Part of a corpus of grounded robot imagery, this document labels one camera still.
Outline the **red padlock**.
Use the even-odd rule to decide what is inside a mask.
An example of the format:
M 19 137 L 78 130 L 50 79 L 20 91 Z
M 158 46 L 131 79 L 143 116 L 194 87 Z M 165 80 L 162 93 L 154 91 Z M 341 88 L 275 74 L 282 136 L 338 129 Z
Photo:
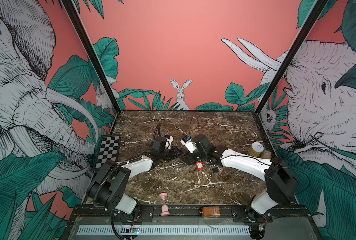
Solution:
M 195 165 L 196 165 L 196 168 L 197 168 L 198 171 L 204 169 L 204 164 L 203 164 L 203 162 L 197 162 L 197 163 L 195 163 Z

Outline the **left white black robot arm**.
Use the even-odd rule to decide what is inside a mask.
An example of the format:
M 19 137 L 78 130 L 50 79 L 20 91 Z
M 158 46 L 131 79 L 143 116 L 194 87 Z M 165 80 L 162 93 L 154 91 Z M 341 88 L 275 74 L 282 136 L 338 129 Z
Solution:
M 161 161 L 170 161 L 182 155 L 182 151 L 172 145 L 170 135 L 157 136 L 152 140 L 151 149 L 137 157 L 118 162 L 121 136 L 104 136 L 99 145 L 96 173 L 91 181 L 87 196 L 96 208 L 116 210 L 128 215 L 137 215 L 140 204 L 125 194 L 128 181 L 157 167 Z

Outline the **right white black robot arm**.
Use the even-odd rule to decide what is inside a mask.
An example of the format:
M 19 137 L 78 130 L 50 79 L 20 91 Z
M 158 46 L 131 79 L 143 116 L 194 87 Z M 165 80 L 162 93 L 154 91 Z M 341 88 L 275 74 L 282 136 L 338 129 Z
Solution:
M 278 157 L 262 159 L 238 153 L 224 146 L 214 146 L 204 135 L 185 136 L 181 144 L 188 150 L 188 160 L 193 163 L 208 161 L 211 164 L 237 169 L 253 175 L 266 183 L 266 189 L 256 195 L 246 208 L 247 213 L 262 216 L 277 205 L 295 202 L 298 181 L 286 162 Z

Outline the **orange rectangular box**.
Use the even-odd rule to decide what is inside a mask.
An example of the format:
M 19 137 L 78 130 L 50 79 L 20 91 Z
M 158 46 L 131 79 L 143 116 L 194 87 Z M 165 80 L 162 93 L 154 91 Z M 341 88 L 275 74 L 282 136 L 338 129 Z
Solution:
M 220 207 L 218 206 L 210 206 L 210 207 L 203 207 L 201 210 L 201 215 L 203 218 L 215 218 L 220 217 Z

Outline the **pink hourglass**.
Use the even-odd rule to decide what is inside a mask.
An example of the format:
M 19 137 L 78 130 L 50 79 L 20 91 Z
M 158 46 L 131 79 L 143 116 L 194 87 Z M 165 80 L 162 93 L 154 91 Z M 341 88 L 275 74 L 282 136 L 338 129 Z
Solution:
M 161 207 L 162 213 L 161 213 L 161 216 L 169 216 L 170 212 L 169 212 L 169 207 L 167 205 L 168 194 L 167 193 L 160 193 L 159 197 L 160 197 L 161 202 L 162 202 L 162 207 Z

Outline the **black white checkerboard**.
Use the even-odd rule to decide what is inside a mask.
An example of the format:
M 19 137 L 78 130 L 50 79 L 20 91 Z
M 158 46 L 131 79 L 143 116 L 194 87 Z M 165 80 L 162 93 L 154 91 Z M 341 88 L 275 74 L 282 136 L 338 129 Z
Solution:
M 100 169 L 107 160 L 117 161 L 120 150 L 121 135 L 113 134 L 102 137 L 98 145 L 99 151 L 95 164 L 95 169 Z

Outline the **brown spice jar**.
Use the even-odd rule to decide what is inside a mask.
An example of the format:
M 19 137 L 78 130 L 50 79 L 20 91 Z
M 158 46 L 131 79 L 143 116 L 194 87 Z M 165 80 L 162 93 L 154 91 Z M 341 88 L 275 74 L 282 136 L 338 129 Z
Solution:
M 260 154 L 260 157 L 261 157 L 262 159 L 270 160 L 270 159 L 272 159 L 272 152 L 271 152 L 271 151 L 268 151 L 268 150 L 264 150 L 264 151 Z

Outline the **white perforated rail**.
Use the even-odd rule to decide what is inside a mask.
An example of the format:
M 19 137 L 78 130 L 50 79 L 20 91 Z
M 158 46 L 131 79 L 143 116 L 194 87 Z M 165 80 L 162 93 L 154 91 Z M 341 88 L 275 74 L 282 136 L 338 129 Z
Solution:
M 248 236 L 248 226 L 208 226 L 208 225 L 120 225 L 115 226 L 121 236 Z M 80 225 L 77 236 L 113 236 L 111 226 Z

